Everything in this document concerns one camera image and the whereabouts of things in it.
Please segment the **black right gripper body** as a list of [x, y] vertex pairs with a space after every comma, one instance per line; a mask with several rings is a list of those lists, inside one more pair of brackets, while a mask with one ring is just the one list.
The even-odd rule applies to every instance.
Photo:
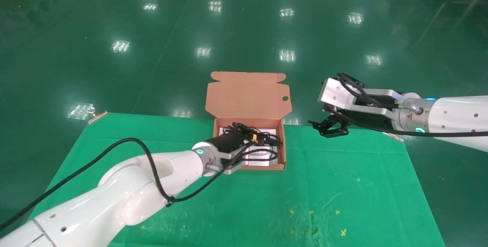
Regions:
[[392, 120], [387, 118], [383, 115], [378, 115], [370, 112], [357, 112], [352, 110], [345, 110], [345, 109], [338, 109], [337, 107], [325, 103], [323, 106], [323, 110], [329, 112], [331, 115], [326, 119], [328, 122], [336, 122], [340, 123], [341, 125], [352, 125], [352, 123], [344, 120], [343, 118], [336, 117], [331, 110], [335, 110], [336, 112], [345, 115], [346, 117], [355, 120], [356, 122], [360, 122], [363, 124], [367, 124], [371, 127], [378, 127], [382, 129], [393, 129]]

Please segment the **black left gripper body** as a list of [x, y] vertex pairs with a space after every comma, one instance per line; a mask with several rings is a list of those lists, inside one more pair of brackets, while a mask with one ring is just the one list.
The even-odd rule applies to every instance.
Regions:
[[247, 137], [248, 135], [242, 132], [230, 132], [208, 139], [208, 143], [212, 144], [220, 153], [235, 156], [244, 147], [245, 141], [248, 140]]

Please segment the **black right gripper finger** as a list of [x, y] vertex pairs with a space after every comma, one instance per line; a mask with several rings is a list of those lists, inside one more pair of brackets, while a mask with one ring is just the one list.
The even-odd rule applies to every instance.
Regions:
[[326, 138], [336, 138], [339, 136], [347, 136], [349, 134], [348, 122], [340, 122], [340, 127], [333, 128], [336, 122], [328, 122], [322, 126], [322, 136]]
[[308, 120], [308, 123], [311, 124], [314, 129], [330, 129], [334, 127], [337, 123], [340, 124], [342, 122], [343, 119], [334, 114], [329, 115], [322, 122]]

